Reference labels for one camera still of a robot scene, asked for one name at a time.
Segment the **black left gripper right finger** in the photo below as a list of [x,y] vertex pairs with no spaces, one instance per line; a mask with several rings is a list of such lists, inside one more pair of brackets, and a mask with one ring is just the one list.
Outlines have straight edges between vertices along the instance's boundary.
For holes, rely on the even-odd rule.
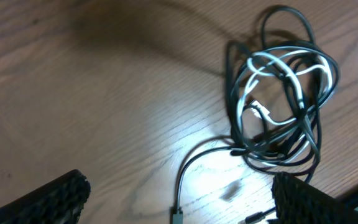
[[281,172],[273,178],[276,224],[358,224],[358,212],[300,179]]

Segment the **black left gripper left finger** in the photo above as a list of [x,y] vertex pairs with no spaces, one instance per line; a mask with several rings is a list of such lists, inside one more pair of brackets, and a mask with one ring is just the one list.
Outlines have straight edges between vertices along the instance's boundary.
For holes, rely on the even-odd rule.
[[71,170],[0,208],[0,224],[77,224],[91,193],[79,170]]

